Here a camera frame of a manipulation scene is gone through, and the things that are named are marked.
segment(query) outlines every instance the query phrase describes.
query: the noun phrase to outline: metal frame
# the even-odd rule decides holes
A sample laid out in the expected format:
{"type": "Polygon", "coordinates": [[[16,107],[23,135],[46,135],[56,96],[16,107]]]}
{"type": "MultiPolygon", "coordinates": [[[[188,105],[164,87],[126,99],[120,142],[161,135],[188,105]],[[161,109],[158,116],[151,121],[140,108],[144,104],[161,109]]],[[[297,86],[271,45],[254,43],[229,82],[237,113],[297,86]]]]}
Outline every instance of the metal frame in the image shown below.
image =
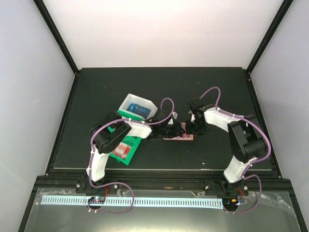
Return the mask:
{"type": "Polygon", "coordinates": [[[52,17],[50,16],[43,0],[33,0],[36,4],[37,8],[39,9],[43,19],[45,20],[45,23],[47,24],[48,28],[50,29],[51,33],[54,36],[54,39],[56,40],[57,44],[59,45],[64,57],[66,58],[67,62],[69,63],[73,73],[76,75],[78,74],[79,70],[66,46],[64,43],[52,17]]]}
{"type": "MultiPolygon", "coordinates": [[[[74,93],[77,87],[79,80],[79,70],[70,55],[68,48],[66,47],[56,25],[54,24],[48,10],[43,2],[43,0],[33,0],[37,5],[42,17],[44,18],[46,24],[48,25],[52,35],[54,36],[56,42],[58,43],[62,53],[64,54],[67,62],[69,63],[72,71],[75,73],[75,78],[72,84],[70,95],[65,107],[65,111],[59,126],[59,130],[56,136],[54,147],[48,162],[48,166],[45,172],[45,176],[38,176],[34,184],[34,188],[29,198],[19,231],[22,232],[26,228],[27,220],[31,212],[32,204],[35,199],[38,188],[66,188],[66,189],[75,189],[77,192],[86,193],[87,195],[94,195],[93,189],[87,184],[87,176],[83,170],[62,170],[62,169],[53,169],[53,162],[56,159],[57,150],[61,140],[61,136],[68,118],[70,111],[70,106],[74,97],[74,93]]],[[[273,19],[270,27],[268,28],[261,44],[259,45],[254,57],[252,58],[247,70],[244,70],[244,78],[247,81],[248,90],[251,95],[251,99],[254,105],[256,116],[260,122],[260,125],[263,131],[266,132],[269,136],[266,124],[263,118],[263,114],[251,81],[250,74],[256,64],[258,63],[262,53],[264,52],[266,46],[268,45],[270,39],[278,28],[280,22],[282,21],[284,15],[292,4],[293,0],[284,0],[281,7],[279,8],[275,18],[273,19]]],[[[274,152],[272,152],[270,157],[270,162],[272,164],[273,170],[268,172],[254,172],[261,177],[263,184],[263,191],[287,191],[289,192],[295,213],[297,215],[298,224],[300,225],[301,231],[306,232],[307,227],[305,225],[304,218],[301,214],[292,184],[290,180],[281,178],[281,171],[276,159],[274,152]]],[[[152,174],[149,171],[144,172],[141,175],[141,172],[133,172],[130,174],[124,174],[119,171],[108,171],[104,182],[109,183],[113,181],[122,181],[128,183],[133,189],[164,189],[166,187],[173,189],[186,189],[192,191],[201,191],[205,189],[205,183],[207,180],[220,178],[222,172],[204,172],[202,174],[182,174],[182,173],[172,173],[161,172],[160,174],[152,174]]],[[[257,180],[250,179],[246,181],[246,184],[250,190],[258,191],[259,185],[257,180]]]]}
{"type": "MultiPolygon", "coordinates": [[[[191,190],[191,191],[204,191],[205,189],[205,181],[207,179],[187,179],[183,180],[175,180],[175,179],[161,179],[161,178],[107,178],[106,182],[109,183],[111,181],[122,181],[128,183],[132,189],[150,189],[150,190],[164,190],[166,187],[170,187],[173,189],[181,189],[181,190],[191,190]]],[[[292,184],[290,180],[287,179],[263,179],[263,191],[284,191],[288,192],[292,201],[293,208],[295,210],[297,221],[300,226],[302,232],[307,232],[307,227],[305,225],[304,218],[301,214],[298,201],[296,199],[292,184]]],[[[251,191],[258,191],[259,184],[255,179],[250,179],[246,181],[246,185],[248,189],[251,191]]],[[[87,185],[87,179],[83,177],[64,177],[64,176],[38,176],[37,180],[34,184],[34,188],[29,198],[29,202],[27,204],[24,216],[22,218],[22,222],[19,227],[19,232],[23,232],[26,228],[28,217],[30,215],[32,205],[35,199],[35,195],[39,188],[63,188],[63,189],[74,189],[77,193],[85,193],[87,196],[98,196],[100,193],[95,193],[92,188],[87,185]]]]}
{"type": "Polygon", "coordinates": [[[283,3],[281,4],[278,12],[276,13],[274,19],[272,20],[264,38],[262,39],[259,47],[257,48],[257,51],[255,52],[255,55],[253,56],[248,68],[247,72],[248,74],[251,74],[253,69],[255,68],[256,64],[258,63],[260,57],[262,56],[265,48],[267,47],[269,41],[271,40],[272,36],[276,32],[280,22],[284,18],[286,12],[290,8],[293,0],[284,0],[283,3]]]}

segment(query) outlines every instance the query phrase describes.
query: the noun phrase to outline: cable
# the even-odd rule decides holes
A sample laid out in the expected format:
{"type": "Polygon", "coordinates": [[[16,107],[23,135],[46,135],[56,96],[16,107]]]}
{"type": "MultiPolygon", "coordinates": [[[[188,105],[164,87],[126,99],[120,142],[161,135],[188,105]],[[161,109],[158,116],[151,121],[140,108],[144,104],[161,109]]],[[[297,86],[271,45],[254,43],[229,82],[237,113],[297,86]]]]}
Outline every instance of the cable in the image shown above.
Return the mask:
{"type": "Polygon", "coordinates": [[[173,102],[173,100],[172,100],[171,98],[164,98],[164,99],[162,100],[162,102],[161,102],[161,105],[160,105],[161,108],[162,108],[163,102],[164,102],[165,100],[169,100],[169,101],[172,103],[172,110],[171,110],[170,114],[169,114],[166,118],[162,119],[161,121],[158,121],[158,122],[147,122],[147,123],[145,123],[146,125],[156,125],[156,124],[160,124],[160,123],[166,121],[167,119],[169,119],[169,118],[172,116],[172,114],[173,114],[173,112],[174,112],[174,109],[175,109],[175,104],[174,104],[174,102],[173,102]]]}
{"type": "Polygon", "coordinates": [[[162,102],[161,102],[161,105],[163,104],[163,102],[164,102],[165,100],[169,100],[169,101],[172,103],[172,110],[171,110],[170,114],[169,114],[166,118],[162,119],[161,121],[153,122],[153,123],[147,123],[147,122],[141,122],[141,121],[131,120],[131,119],[127,119],[127,118],[116,119],[116,120],[113,120],[113,121],[111,121],[111,122],[105,124],[104,126],[102,126],[101,128],[99,128],[99,129],[92,135],[92,137],[91,137],[91,139],[90,139],[90,146],[91,146],[92,152],[91,152],[91,156],[90,156],[90,160],[89,160],[89,165],[88,165],[88,167],[89,167],[89,175],[88,175],[88,177],[89,177],[90,186],[93,187],[93,188],[96,188],[96,189],[104,188],[104,187],[107,187],[107,186],[109,186],[109,185],[114,185],[114,184],[119,184],[119,185],[126,186],[126,187],[131,191],[131,193],[132,193],[132,203],[131,203],[131,205],[129,206],[129,208],[126,209],[126,210],[124,210],[124,211],[121,211],[121,212],[113,212],[113,211],[107,211],[107,210],[93,210],[93,209],[90,208],[90,203],[91,203],[91,202],[89,202],[89,204],[88,204],[88,209],[89,209],[89,211],[93,210],[93,211],[95,211],[95,212],[103,212],[103,213],[110,213],[110,214],[123,214],[123,213],[128,212],[128,211],[133,207],[133,204],[134,204],[134,192],[133,192],[132,188],[131,188],[129,185],[127,185],[127,184],[125,184],[125,183],[122,183],[122,182],[112,182],[112,183],[108,183],[108,184],[105,184],[105,185],[96,186],[96,185],[94,185],[94,184],[92,183],[92,180],[91,180],[91,174],[92,174],[92,161],[93,161],[93,156],[94,156],[94,152],[95,152],[95,146],[94,146],[94,143],[93,143],[94,138],[97,136],[97,134],[99,134],[99,133],[100,133],[102,130],[104,130],[105,128],[109,127],[110,125],[112,125],[112,124],[114,124],[114,123],[118,123],[118,122],[122,122],[122,121],[124,121],[124,122],[131,121],[131,122],[135,122],[135,123],[139,123],[139,124],[145,124],[145,125],[155,125],[155,124],[160,124],[160,123],[166,121],[167,119],[169,119],[169,118],[172,116],[172,114],[173,114],[173,112],[174,112],[174,109],[175,109],[175,104],[174,104],[174,102],[173,102],[173,100],[172,100],[171,98],[164,98],[164,99],[162,100],[162,102]]]}
{"type": "Polygon", "coordinates": [[[261,183],[261,179],[258,177],[258,175],[250,175],[250,176],[247,176],[247,177],[244,177],[243,179],[244,180],[247,180],[247,179],[250,179],[252,177],[256,177],[258,182],[259,182],[259,187],[260,187],[260,190],[259,190],[259,198],[257,199],[257,202],[256,204],[251,208],[251,209],[248,209],[246,211],[242,211],[242,212],[232,212],[232,211],[228,211],[224,206],[223,206],[223,210],[226,211],[227,214],[246,214],[246,213],[249,213],[251,211],[253,211],[260,203],[261,201],[261,196],[262,196],[262,183],[261,183]]]}
{"type": "Polygon", "coordinates": [[[263,138],[264,138],[264,140],[265,140],[265,142],[267,144],[267,153],[266,153],[266,155],[264,157],[260,158],[260,159],[254,160],[250,164],[248,164],[246,169],[241,174],[242,176],[244,176],[246,174],[247,170],[251,167],[251,165],[253,165],[254,163],[258,163],[258,162],[264,161],[264,160],[266,160],[270,156],[270,153],[271,153],[270,141],[267,138],[267,136],[265,135],[265,133],[257,125],[255,125],[253,122],[251,122],[250,120],[248,120],[248,119],[246,119],[246,118],[244,118],[244,117],[242,117],[240,115],[234,115],[234,114],[232,114],[230,112],[227,112],[227,111],[224,111],[224,110],[221,110],[221,109],[218,109],[218,112],[220,112],[220,113],[222,113],[224,115],[227,115],[227,116],[231,116],[231,117],[240,119],[240,120],[250,124],[252,127],[254,127],[263,136],[263,138]]]}
{"type": "Polygon", "coordinates": [[[240,194],[241,194],[247,201],[249,201],[248,197],[247,197],[245,194],[243,194],[243,192],[241,191],[241,189],[240,189],[239,187],[237,187],[237,190],[238,190],[238,192],[240,192],[240,194]]]}
{"type": "Polygon", "coordinates": [[[104,195],[104,197],[107,197],[107,193],[109,192],[109,188],[108,187],[106,187],[105,188],[105,195],[104,195]]]}
{"type": "Polygon", "coordinates": [[[219,87],[214,86],[214,87],[211,87],[211,88],[207,89],[207,90],[202,94],[202,96],[200,96],[199,99],[202,99],[206,94],[208,94],[208,93],[209,93],[211,90],[213,90],[213,89],[217,89],[218,92],[219,92],[219,93],[218,93],[217,100],[216,100],[216,104],[215,104],[216,109],[218,109],[218,103],[219,103],[219,100],[220,100],[220,97],[221,97],[221,90],[220,90],[219,87]]]}
{"type": "Polygon", "coordinates": [[[129,185],[127,185],[127,184],[125,184],[125,183],[122,183],[122,182],[111,182],[111,183],[108,183],[108,184],[105,184],[105,185],[95,186],[94,184],[92,184],[92,181],[91,181],[91,179],[90,179],[90,176],[91,176],[91,170],[89,171],[89,183],[90,183],[90,185],[91,185],[92,187],[94,187],[94,188],[104,188],[104,187],[107,187],[107,186],[109,186],[109,185],[123,185],[123,186],[126,186],[126,187],[131,191],[131,193],[132,193],[132,202],[131,202],[131,205],[129,206],[128,209],[126,209],[126,210],[124,210],[124,211],[120,211],[120,212],[114,212],[114,211],[108,211],[108,210],[92,209],[92,208],[90,208],[90,204],[93,203],[93,202],[95,202],[95,201],[93,201],[93,202],[89,202],[89,203],[88,203],[88,206],[87,206],[87,207],[88,207],[88,209],[89,209],[89,212],[95,211],[95,212],[109,213],[109,214],[124,214],[124,213],[126,213],[126,212],[128,212],[129,210],[132,209],[133,204],[134,204],[134,193],[133,193],[132,188],[131,188],[129,185]]]}
{"type": "Polygon", "coordinates": [[[215,104],[215,108],[218,110],[218,112],[224,114],[224,115],[227,115],[229,117],[235,117],[237,119],[240,119],[248,124],[250,124],[252,127],[254,127],[261,135],[262,137],[264,138],[266,144],[267,144],[267,153],[264,157],[260,158],[260,159],[257,159],[255,161],[252,161],[250,164],[248,164],[248,166],[246,167],[246,169],[243,171],[242,173],[242,176],[244,176],[247,172],[247,170],[251,167],[251,165],[253,165],[254,163],[258,163],[258,162],[261,162],[261,161],[264,161],[266,160],[269,156],[270,156],[270,153],[271,153],[271,145],[270,145],[270,141],[269,139],[267,138],[267,136],[265,135],[265,133],[257,126],[255,125],[253,122],[249,121],[248,119],[244,118],[243,116],[240,116],[240,115],[235,115],[235,114],[232,114],[230,112],[227,112],[227,111],[224,111],[224,110],[221,110],[220,108],[218,108],[218,103],[219,103],[219,100],[220,100],[220,97],[221,97],[221,90],[219,87],[211,87],[209,89],[207,89],[203,94],[202,96],[200,97],[200,99],[202,99],[207,93],[209,93],[211,90],[213,89],[217,89],[218,90],[218,97],[217,97],[217,101],[216,101],[216,104],[215,104]]]}

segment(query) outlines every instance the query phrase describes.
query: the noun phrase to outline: clear plastic panel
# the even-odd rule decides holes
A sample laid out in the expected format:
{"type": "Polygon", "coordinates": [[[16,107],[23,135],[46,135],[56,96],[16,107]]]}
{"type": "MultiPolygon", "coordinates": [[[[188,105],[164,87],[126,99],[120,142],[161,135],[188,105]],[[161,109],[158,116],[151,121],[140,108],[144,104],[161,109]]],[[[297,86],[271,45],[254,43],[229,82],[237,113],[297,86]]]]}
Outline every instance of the clear plastic panel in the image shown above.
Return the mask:
{"type": "MultiPolygon", "coordinates": [[[[138,197],[206,198],[203,192],[134,191],[138,197]]],[[[89,213],[85,206],[41,205],[43,195],[80,195],[72,189],[40,189],[29,215],[27,232],[299,232],[288,192],[263,192],[259,206],[245,215],[226,214],[223,210],[205,208],[135,207],[122,215],[89,213]]],[[[129,197],[128,191],[118,196],[129,197]]],[[[258,193],[250,192],[248,202],[238,210],[251,208],[258,193]]],[[[122,207],[104,209],[121,211],[122,207]]]]}

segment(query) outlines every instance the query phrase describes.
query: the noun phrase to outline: blue object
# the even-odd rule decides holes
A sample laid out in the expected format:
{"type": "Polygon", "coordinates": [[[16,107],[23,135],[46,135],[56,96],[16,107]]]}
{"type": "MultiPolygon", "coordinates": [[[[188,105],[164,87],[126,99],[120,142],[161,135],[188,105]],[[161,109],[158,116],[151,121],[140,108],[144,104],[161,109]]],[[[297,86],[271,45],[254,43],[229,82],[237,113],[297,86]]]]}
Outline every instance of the blue object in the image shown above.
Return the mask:
{"type": "Polygon", "coordinates": [[[137,105],[135,103],[131,103],[129,107],[127,108],[127,111],[135,113],[139,116],[142,116],[143,118],[147,118],[150,114],[151,110],[145,107],[142,107],[140,105],[137,105]]]}
{"type": "Polygon", "coordinates": [[[134,113],[134,111],[136,110],[137,107],[138,107],[137,104],[131,103],[131,104],[129,105],[129,107],[127,108],[127,111],[134,113]]]}

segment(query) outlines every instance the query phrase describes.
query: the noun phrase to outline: red object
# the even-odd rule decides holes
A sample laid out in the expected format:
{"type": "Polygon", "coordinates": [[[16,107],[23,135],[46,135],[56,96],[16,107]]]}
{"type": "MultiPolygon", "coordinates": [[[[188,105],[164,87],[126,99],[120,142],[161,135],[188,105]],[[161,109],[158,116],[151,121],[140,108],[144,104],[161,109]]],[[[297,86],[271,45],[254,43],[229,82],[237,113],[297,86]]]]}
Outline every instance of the red object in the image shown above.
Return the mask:
{"type": "Polygon", "coordinates": [[[245,194],[243,194],[243,192],[241,191],[241,189],[240,189],[239,187],[237,187],[237,190],[238,190],[238,192],[240,192],[240,194],[241,194],[242,196],[245,197],[245,199],[246,199],[247,201],[249,201],[249,200],[248,200],[248,197],[246,197],[245,194]]]}
{"type": "Polygon", "coordinates": [[[128,156],[130,150],[131,150],[131,146],[124,144],[124,143],[120,143],[118,145],[118,147],[112,152],[114,155],[122,158],[123,160],[126,159],[126,157],[128,156]]]}
{"type": "MultiPolygon", "coordinates": [[[[185,130],[185,122],[182,122],[181,124],[182,124],[182,128],[185,130]]],[[[171,139],[164,138],[164,140],[188,140],[188,141],[191,141],[191,140],[193,140],[193,135],[185,133],[181,137],[177,136],[177,137],[171,138],[171,139]]]]}

